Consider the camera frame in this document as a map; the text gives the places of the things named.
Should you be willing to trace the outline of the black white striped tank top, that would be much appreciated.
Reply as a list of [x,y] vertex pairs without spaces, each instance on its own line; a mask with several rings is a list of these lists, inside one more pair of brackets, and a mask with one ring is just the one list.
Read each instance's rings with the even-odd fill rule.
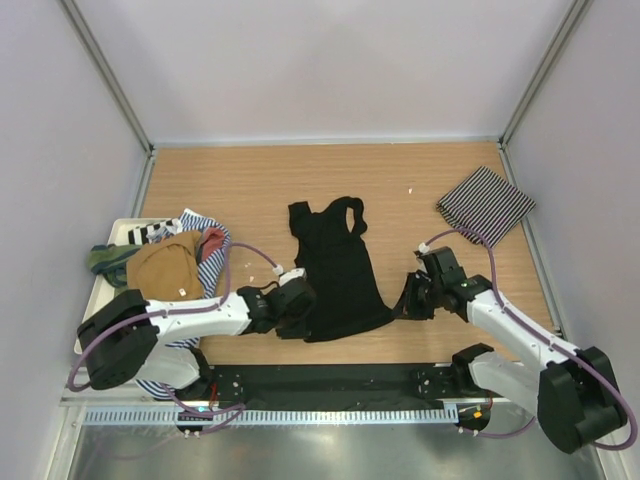
[[441,197],[436,210],[470,242],[494,248],[535,206],[530,196],[481,166]]

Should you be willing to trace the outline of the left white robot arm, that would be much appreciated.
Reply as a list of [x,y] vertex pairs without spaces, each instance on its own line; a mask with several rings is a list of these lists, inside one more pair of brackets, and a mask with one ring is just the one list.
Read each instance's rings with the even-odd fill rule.
[[268,333],[301,322],[315,303],[301,269],[281,276],[267,292],[245,286],[211,299],[146,300],[128,290],[77,328],[78,364],[88,382],[77,384],[73,370],[67,388],[103,391],[137,380],[160,383],[181,399],[202,399],[212,387],[208,363],[197,348],[175,348],[175,342]]

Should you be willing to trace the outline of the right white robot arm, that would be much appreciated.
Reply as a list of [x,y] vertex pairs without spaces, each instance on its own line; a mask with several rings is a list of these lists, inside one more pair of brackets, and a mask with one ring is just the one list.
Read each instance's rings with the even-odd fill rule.
[[430,320],[445,310],[490,334],[515,355],[510,361],[476,344],[453,356],[452,387],[472,396],[480,389],[518,405],[560,451],[574,453],[622,427],[630,443],[638,426],[620,394],[608,356],[581,349],[545,330],[497,289],[494,279],[469,276],[449,247],[415,252],[419,268],[408,274],[394,313]]

